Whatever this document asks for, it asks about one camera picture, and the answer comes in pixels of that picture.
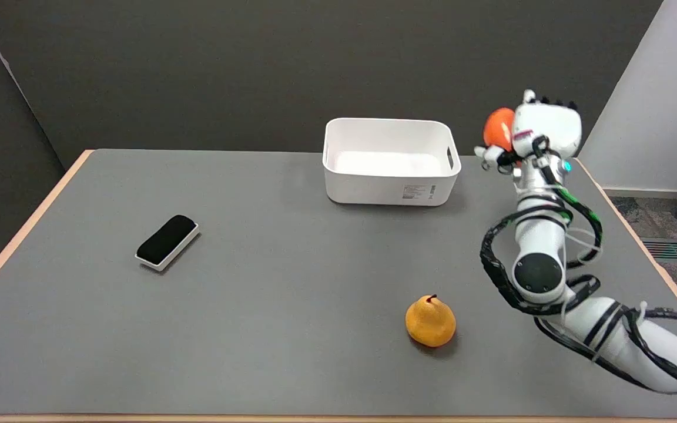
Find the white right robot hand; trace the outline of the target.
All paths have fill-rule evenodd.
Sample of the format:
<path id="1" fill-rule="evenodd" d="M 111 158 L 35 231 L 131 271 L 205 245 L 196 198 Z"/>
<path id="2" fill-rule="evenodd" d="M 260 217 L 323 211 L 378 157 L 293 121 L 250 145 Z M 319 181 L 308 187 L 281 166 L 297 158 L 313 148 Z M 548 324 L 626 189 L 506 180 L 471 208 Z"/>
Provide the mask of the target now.
<path id="1" fill-rule="evenodd" d="M 486 118 L 484 144 L 474 153 L 484 169 L 511 170 L 538 156 L 575 157 L 583 147 L 582 123 L 575 102 L 551 102 L 526 89 L 518 107 L 497 108 Z"/>

